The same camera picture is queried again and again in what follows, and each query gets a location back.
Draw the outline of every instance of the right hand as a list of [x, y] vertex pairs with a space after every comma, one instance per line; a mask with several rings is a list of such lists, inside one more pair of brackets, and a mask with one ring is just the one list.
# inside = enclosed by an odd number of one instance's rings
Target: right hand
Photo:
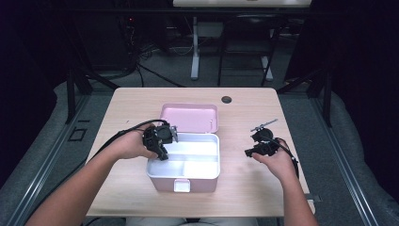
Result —
[[[279, 139], [279, 144], [287, 148], [287, 144], [282, 139]], [[264, 163], [280, 181], [296, 178], [291, 157], [282, 148], [278, 148], [277, 152], [272, 156], [253, 153], [252, 157], [256, 161]]]

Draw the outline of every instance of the plastic storage box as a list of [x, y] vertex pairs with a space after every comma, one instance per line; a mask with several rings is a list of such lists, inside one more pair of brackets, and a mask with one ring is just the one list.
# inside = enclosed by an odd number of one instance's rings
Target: plastic storage box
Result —
[[149, 159], [147, 174], [159, 191], [213, 192], [220, 173], [215, 105], [166, 104], [161, 119], [176, 125], [179, 142], [164, 144], [168, 160]]

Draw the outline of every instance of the box handle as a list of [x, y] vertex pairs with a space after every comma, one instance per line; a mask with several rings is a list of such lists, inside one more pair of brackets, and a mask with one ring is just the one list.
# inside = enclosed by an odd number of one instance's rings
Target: box handle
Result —
[[174, 182], [174, 192], [190, 192], [190, 180], [176, 179]]

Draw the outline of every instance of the person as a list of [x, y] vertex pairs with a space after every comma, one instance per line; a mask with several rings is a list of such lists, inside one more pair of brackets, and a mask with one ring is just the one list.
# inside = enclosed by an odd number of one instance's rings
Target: person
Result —
[[[156, 158], [157, 154], [146, 149], [142, 143], [143, 131], [153, 126], [145, 124], [137, 130], [117, 138], [76, 172], [59, 189], [51, 194], [27, 220], [26, 225], [80, 225], [94, 198], [103, 185], [114, 164], [120, 159], [135, 157]], [[278, 149], [273, 156], [257, 153], [253, 159], [264, 163], [279, 179], [283, 190], [284, 224], [317, 225], [317, 221], [305, 199], [302, 187], [295, 176], [289, 155]], [[166, 225], [149, 223], [154, 218], [127, 218], [127, 225]], [[205, 218], [198, 223], [186, 223], [173, 219], [177, 225], [257, 225], [256, 218]]]

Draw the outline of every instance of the forearm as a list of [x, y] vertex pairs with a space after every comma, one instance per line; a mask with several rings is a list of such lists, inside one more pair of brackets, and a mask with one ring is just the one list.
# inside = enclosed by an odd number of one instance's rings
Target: forearm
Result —
[[56, 190], [27, 225], [80, 225], [116, 161], [112, 150], [103, 150]]
[[296, 177], [282, 181], [281, 184], [284, 193], [285, 225], [318, 225]]

